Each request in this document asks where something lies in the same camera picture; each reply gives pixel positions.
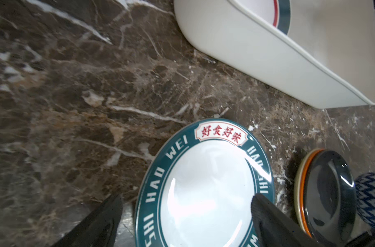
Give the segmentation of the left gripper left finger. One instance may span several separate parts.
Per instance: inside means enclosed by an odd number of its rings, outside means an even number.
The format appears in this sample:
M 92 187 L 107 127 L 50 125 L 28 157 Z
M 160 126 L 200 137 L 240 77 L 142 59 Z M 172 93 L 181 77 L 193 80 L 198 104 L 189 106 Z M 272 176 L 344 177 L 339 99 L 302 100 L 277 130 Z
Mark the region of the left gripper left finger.
M 53 246 L 113 247 L 122 213 L 120 194 L 112 194 Z

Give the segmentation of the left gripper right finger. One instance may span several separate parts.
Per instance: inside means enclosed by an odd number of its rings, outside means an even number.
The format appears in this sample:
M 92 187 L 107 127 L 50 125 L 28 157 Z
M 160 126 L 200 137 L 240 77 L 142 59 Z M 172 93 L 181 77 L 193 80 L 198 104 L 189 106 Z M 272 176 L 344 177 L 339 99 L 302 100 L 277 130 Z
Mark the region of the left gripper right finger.
M 251 215 L 261 247 L 321 246 L 261 193 L 252 198 Z

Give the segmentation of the green rim lettered plate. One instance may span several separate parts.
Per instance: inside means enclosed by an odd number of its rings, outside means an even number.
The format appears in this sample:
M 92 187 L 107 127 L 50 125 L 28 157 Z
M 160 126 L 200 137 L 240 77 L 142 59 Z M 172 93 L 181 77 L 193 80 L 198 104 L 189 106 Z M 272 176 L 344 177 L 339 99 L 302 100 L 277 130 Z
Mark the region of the green rim lettered plate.
M 204 119 L 177 131 L 159 150 L 140 187 L 138 247 L 257 247 L 256 194 L 275 201 L 271 165 L 242 125 Z

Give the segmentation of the green rim white plate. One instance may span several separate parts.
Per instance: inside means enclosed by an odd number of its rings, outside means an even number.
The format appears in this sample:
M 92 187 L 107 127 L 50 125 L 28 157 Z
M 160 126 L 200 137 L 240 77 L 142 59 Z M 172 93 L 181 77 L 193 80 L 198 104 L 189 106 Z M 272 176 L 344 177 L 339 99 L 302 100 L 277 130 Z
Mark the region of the green rim white plate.
M 291 23 L 289 0 L 241 0 L 238 2 L 285 35 L 288 34 Z

